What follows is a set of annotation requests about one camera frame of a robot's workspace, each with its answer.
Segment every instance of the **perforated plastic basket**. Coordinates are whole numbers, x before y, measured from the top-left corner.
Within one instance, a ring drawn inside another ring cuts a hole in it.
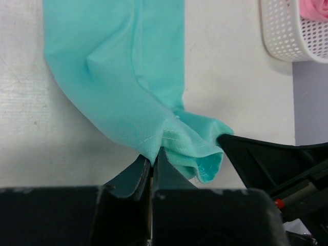
[[[261,0],[263,37],[280,60],[328,63],[328,22],[303,19],[299,0]]]

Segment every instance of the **red component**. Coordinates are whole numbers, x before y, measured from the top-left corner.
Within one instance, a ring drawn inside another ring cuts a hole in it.
[[[275,205],[278,209],[283,209],[284,207],[286,207],[285,203],[281,199],[275,200]]]

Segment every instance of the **pink object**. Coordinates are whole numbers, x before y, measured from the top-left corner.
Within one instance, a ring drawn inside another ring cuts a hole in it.
[[[328,0],[299,0],[299,7],[303,18],[328,22]]]

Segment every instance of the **fabric fold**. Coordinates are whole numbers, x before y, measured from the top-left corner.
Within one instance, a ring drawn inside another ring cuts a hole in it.
[[[232,130],[184,110],[184,1],[44,0],[45,56],[76,107],[114,142],[213,180]]]

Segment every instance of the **turquoise fabric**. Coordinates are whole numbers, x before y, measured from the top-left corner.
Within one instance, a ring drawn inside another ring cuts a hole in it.
[[[44,0],[45,56],[67,97],[114,142],[187,178],[215,178],[232,130],[186,112],[184,1]]]

